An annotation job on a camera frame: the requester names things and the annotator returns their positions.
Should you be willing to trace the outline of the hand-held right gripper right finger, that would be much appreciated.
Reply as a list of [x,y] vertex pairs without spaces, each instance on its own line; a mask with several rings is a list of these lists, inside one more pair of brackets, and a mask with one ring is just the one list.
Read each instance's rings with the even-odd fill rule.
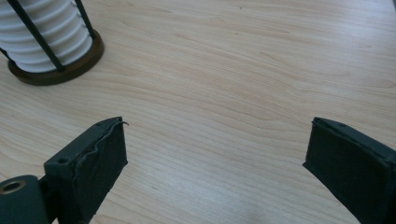
[[344,123],[314,118],[304,167],[361,224],[396,224],[396,151]]

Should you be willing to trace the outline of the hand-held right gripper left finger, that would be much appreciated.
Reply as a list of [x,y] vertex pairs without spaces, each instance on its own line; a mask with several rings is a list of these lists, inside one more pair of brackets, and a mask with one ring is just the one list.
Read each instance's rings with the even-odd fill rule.
[[121,117],[92,125],[44,163],[60,224],[88,224],[128,163]]

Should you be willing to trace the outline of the black rod wooden base holder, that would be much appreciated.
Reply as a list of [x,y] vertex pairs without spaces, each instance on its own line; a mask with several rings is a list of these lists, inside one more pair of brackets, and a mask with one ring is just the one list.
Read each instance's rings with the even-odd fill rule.
[[43,73],[30,73],[21,70],[14,61],[10,60],[7,56],[7,53],[0,49],[5,57],[8,59],[8,69],[9,71],[21,82],[35,85],[35,86],[48,86],[48,85],[56,85],[60,83],[64,83],[71,79],[81,76],[85,72],[89,71],[93,66],[95,66],[105,51],[104,42],[97,31],[92,28],[91,22],[88,18],[87,12],[82,4],[81,0],[75,0],[77,4],[78,11],[81,15],[81,18],[86,25],[90,37],[92,38],[92,46],[89,51],[82,56],[80,59],[76,60],[69,65],[63,65],[60,63],[58,57],[55,56],[52,49],[48,45],[47,41],[43,38],[43,36],[38,32],[35,25],[26,14],[25,10],[21,6],[18,0],[7,0],[11,7],[15,10],[19,18],[31,32],[36,42],[40,45],[40,47],[45,51],[45,53],[49,56],[52,63],[55,65],[55,69],[48,72]]

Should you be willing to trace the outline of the stack of white paper cups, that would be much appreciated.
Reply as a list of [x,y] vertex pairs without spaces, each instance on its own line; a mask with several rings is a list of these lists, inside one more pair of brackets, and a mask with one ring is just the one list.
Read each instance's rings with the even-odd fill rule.
[[[61,64],[69,65],[89,51],[92,38],[75,0],[18,1]],[[0,49],[23,71],[55,69],[7,0],[0,0]]]

